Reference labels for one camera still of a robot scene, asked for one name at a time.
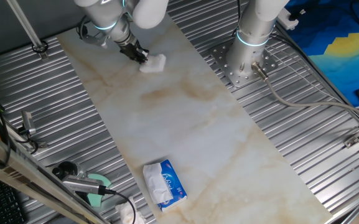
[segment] robotic arm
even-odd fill
[[[143,29],[158,25],[166,14],[168,0],[74,0],[95,27],[103,34],[96,38],[87,34],[82,21],[79,34],[89,43],[104,47],[111,39],[120,47],[120,52],[140,64],[147,62],[149,51],[143,49],[129,28],[127,12],[134,23]]]
[[[87,35],[80,29],[85,42],[104,47],[107,38],[115,41],[120,52],[140,64],[147,62],[149,51],[143,49],[129,28],[127,12],[134,23],[150,29],[163,20],[168,0],[74,0],[91,19],[102,38]],[[249,0],[238,24],[236,39],[226,55],[235,75],[248,77],[253,63],[263,64],[263,50],[276,18],[289,0]]]
[[[249,77],[253,63],[264,64],[263,51],[276,18],[289,0],[249,0],[243,11],[226,61],[235,77]]]

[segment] metal slatted floor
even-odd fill
[[[359,145],[347,149],[343,142],[359,131],[359,124],[341,108],[286,107],[271,96],[262,81],[235,90],[209,50],[232,39],[236,7],[235,0],[171,0],[168,12],[322,204],[336,216],[345,213],[359,203]],[[135,196],[148,223],[155,222],[59,42],[51,38],[48,43],[48,61],[41,61],[30,47],[0,56],[0,101],[7,119],[18,127],[20,111],[31,111],[38,127],[34,138],[49,144],[47,150],[35,154],[43,165],[71,160],[88,173],[105,175],[115,190]],[[279,64],[269,77],[285,99],[300,103],[334,100],[328,96],[328,84],[289,46],[270,40],[267,50]],[[45,223],[58,215],[25,195],[22,200],[29,223]],[[97,210],[115,221],[114,205],[119,200],[106,197]]]

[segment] blue led ring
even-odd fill
[[[249,45],[249,46],[251,46],[251,47],[259,47],[259,46],[262,46],[262,45],[266,44],[266,43],[268,42],[268,40],[269,40],[269,39],[266,40],[266,41],[265,41],[264,43],[262,43],[262,44],[249,44],[249,43],[243,41],[243,40],[240,38],[239,32],[237,32],[237,38],[239,38],[239,40],[240,40],[243,44]]]
[[[97,27],[97,26],[95,26],[97,29],[99,29],[99,30],[106,30],[106,29],[111,29],[111,28],[113,28],[115,25],[116,25],[116,23],[117,22],[114,22],[113,23],[113,25],[111,25],[111,26],[108,26],[108,27]]]

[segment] gray cable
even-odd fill
[[[316,102],[316,103],[290,103],[286,100],[283,100],[283,98],[281,98],[276,91],[274,91],[274,88],[272,87],[271,82],[269,81],[269,79],[265,80],[266,84],[268,85],[269,89],[272,91],[272,94],[277,98],[277,100],[279,100],[281,103],[288,105],[288,106],[294,106],[294,107],[309,107],[309,106],[320,106],[320,105],[330,105],[330,106],[339,106],[348,110],[352,110],[355,113],[359,114],[359,110],[343,104],[343,103],[337,103],[337,102]]]

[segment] marble surface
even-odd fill
[[[118,52],[58,36],[158,223],[325,223],[331,214],[166,16],[141,45],[167,57],[144,74]],[[145,164],[169,159],[188,199],[162,213]]]

